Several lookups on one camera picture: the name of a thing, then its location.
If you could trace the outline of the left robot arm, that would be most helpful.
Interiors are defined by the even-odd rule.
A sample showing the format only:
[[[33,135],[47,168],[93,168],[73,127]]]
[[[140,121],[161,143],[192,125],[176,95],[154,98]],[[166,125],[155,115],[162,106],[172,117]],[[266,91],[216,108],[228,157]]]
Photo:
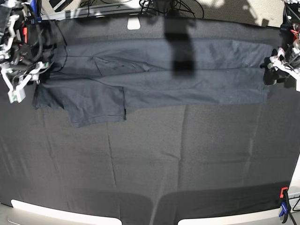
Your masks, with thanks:
[[[271,56],[264,59],[265,85],[284,83],[286,88],[294,87],[300,91],[300,2],[285,0],[283,22],[280,34],[282,46],[274,49]]]

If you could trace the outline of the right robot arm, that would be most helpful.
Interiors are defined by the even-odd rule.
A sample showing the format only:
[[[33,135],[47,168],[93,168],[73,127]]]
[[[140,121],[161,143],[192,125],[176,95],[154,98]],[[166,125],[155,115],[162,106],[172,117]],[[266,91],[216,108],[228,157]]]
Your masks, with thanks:
[[[10,103],[22,102],[25,86],[39,84],[39,76],[52,62],[45,59],[39,0],[0,2],[0,74],[8,87]]]

